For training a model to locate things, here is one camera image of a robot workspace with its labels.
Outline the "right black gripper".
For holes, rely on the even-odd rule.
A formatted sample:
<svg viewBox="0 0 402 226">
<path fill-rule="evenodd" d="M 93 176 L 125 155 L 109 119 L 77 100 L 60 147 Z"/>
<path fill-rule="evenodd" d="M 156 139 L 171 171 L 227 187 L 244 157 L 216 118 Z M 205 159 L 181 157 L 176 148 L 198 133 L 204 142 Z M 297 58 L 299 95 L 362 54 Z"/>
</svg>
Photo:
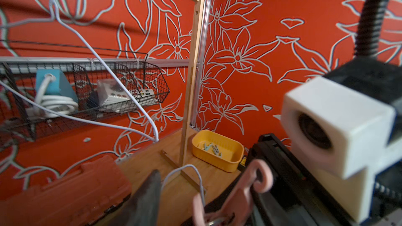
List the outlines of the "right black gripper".
<svg viewBox="0 0 402 226">
<path fill-rule="evenodd" d="M 255 159 L 265 161 L 274 183 L 265 193 L 251 192 L 254 207 L 245 225 L 370 225 L 371 154 L 360 151 L 364 140 L 348 133 L 292 133 L 291 138 L 291 150 L 274 134 L 261 135 L 249 150 L 246 168 Z M 204 206 L 206 213 L 221 209 L 242 174 Z"/>
</svg>

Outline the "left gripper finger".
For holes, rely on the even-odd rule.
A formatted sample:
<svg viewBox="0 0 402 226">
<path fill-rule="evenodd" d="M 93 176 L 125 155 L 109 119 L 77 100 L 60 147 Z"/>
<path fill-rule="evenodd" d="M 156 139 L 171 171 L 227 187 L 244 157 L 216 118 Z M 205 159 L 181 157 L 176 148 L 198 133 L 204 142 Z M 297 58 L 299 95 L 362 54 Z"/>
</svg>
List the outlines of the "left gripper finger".
<svg viewBox="0 0 402 226">
<path fill-rule="evenodd" d="M 155 169 L 109 222 L 110 226 L 155 226 L 161 200 L 161 174 Z"/>
</svg>

